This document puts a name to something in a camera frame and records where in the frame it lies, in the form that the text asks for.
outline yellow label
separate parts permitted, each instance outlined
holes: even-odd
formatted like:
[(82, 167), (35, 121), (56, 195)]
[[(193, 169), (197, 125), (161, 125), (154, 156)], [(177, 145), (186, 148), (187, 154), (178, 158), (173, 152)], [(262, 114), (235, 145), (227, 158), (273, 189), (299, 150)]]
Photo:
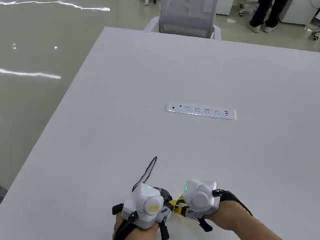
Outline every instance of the yellow label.
[(148, 206), (148, 212), (153, 213), (153, 212), (158, 212), (160, 210), (160, 205), (159, 204), (150, 204)]

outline person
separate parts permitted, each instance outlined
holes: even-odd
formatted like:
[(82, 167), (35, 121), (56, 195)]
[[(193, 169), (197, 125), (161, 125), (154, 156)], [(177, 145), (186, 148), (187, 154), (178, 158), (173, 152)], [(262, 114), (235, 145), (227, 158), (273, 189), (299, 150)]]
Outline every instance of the person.
[(275, 30), (278, 25), (279, 15), (283, 11), (288, 0), (274, 0), (269, 18), (265, 21), (265, 17), (272, 5), (272, 1), (273, 0), (259, 0), (259, 7), (255, 11), (251, 21), (247, 23), (247, 27), (254, 33), (259, 33), (261, 26), (265, 33), (270, 33)]
[[(233, 231), (241, 240), (282, 240), (235, 201), (221, 202), (216, 213), (204, 217), (224, 230)], [(114, 232), (117, 231), (122, 221), (121, 213), (118, 213)], [(158, 228), (158, 223), (149, 229), (137, 227), (126, 240), (154, 240)]]

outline yellow object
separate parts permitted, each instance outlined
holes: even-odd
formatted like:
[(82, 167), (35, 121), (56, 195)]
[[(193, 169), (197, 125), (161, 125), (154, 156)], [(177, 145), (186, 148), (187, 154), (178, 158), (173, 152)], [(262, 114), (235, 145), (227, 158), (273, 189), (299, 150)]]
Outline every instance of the yellow object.
[(181, 195), (178, 200), (171, 200), (169, 202), (173, 206), (173, 212), (182, 216), (186, 216), (186, 211), (189, 208), (184, 200), (184, 196)]

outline white shoe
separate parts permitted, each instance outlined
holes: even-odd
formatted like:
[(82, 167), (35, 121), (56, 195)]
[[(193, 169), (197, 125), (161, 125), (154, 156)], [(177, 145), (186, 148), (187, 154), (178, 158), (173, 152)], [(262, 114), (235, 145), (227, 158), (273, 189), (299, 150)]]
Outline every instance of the white shoe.
[(246, 26), (247, 26), (252, 32), (254, 32), (254, 33), (256, 33), (256, 34), (260, 33), (260, 27), (261, 27), (261, 25), (259, 25), (259, 26), (251, 26), (251, 25), (250, 25), (250, 21), (248, 21), (248, 22), (246, 23)]
[(269, 27), (266, 25), (263, 25), (263, 27), (262, 27), (262, 31), (264, 31), (267, 34), (273, 32), (275, 29), (276, 29), (276, 27)]

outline white hand-mounted device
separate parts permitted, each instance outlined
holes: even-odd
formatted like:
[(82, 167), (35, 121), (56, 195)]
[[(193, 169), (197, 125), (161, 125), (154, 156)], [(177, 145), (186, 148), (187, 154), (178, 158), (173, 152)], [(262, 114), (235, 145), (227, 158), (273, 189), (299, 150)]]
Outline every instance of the white hand-mounted device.
[(202, 218), (218, 211), (220, 197), (213, 196), (217, 189), (215, 181), (199, 181), (197, 179), (186, 181), (183, 199), (188, 205), (185, 216), (188, 218)]
[(164, 198), (159, 190), (144, 183), (140, 183), (124, 201), (122, 217), (128, 220), (134, 211), (138, 214), (134, 224), (142, 229), (150, 228), (155, 222), (166, 222), (171, 216), (171, 210), (164, 206)]
[(204, 215), (214, 214), (219, 209), (220, 202), (235, 201), (252, 215), (250, 210), (230, 191), (217, 189), (215, 181), (188, 180), (184, 187), (183, 200), (187, 205), (184, 216), (199, 221), (204, 231), (213, 228), (205, 221)]
[(171, 199), (164, 200), (162, 196), (164, 191), (139, 183), (123, 204), (114, 206), (116, 209), (112, 209), (112, 213), (117, 214), (122, 211), (122, 217), (127, 223), (119, 227), (114, 239), (124, 239), (134, 228), (148, 229), (157, 222), (162, 240), (168, 240), (169, 233), (165, 223), (172, 214), (173, 206), (169, 204), (169, 200), (172, 200), (169, 193), (164, 193), (164, 196)]

